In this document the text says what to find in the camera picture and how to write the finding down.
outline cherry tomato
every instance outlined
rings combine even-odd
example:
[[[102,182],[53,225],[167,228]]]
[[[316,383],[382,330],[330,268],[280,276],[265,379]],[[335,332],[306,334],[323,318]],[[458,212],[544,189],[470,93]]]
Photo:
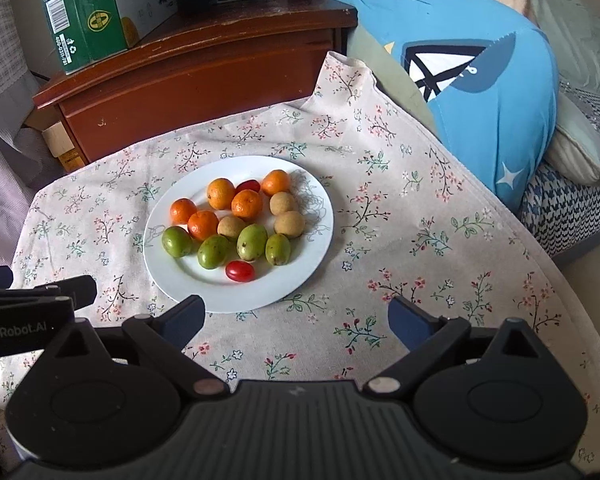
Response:
[[[257,180],[247,180],[235,188],[235,193],[238,194],[245,189],[251,189],[252,191],[258,193],[260,192],[260,183]]]
[[[224,268],[226,276],[234,282],[246,283],[252,281],[256,277],[256,270],[248,262],[235,260],[226,264]]]

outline blue pillow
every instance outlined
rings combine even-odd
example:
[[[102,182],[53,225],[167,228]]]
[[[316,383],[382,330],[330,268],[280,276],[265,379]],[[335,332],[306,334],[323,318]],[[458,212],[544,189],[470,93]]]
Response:
[[[339,0],[416,82],[438,137],[513,212],[555,128],[545,35],[495,0]]]

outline logo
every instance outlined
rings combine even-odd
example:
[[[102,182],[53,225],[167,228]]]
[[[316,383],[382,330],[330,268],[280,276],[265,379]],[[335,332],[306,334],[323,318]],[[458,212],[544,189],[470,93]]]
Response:
[[[31,323],[23,326],[1,326],[0,339],[4,337],[20,337],[21,335],[35,334],[36,332],[46,332],[46,321],[39,321],[35,326]]]
[[[93,32],[100,32],[109,25],[110,14],[106,10],[94,10],[89,16],[87,24]]]

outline white cloth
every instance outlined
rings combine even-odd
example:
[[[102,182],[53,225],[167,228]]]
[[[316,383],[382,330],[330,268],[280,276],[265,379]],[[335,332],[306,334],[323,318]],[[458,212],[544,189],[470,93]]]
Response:
[[[589,423],[574,462],[600,469],[600,338],[579,300],[506,207],[378,91],[366,66],[337,54],[328,55],[301,107],[280,104],[183,128],[43,189],[18,242],[14,286],[92,274],[98,297],[80,315],[94,325],[159,315],[173,301],[144,268],[143,248],[160,243],[158,229],[143,240],[149,212],[187,172],[239,155],[288,158],[316,176],[333,205],[333,240],[314,275],[278,303],[209,314],[187,355],[232,387],[246,378],[362,384],[406,353],[387,322],[394,294],[474,325],[523,317],[587,399]],[[310,196],[301,182],[292,191]],[[301,201],[306,214],[317,206]],[[323,229],[311,225],[307,241]],[[36,355],[0,359],[7,468],[16,455],[4,405]]]

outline barcode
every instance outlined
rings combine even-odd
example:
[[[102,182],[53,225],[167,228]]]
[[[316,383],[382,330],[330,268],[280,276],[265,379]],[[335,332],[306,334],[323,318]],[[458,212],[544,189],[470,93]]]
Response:
[[[46,3],[46,12],[49,14],[49,21],[54,34],[65,30],[69,26],[69,16],[66,14],[64,0],[49,0]]]

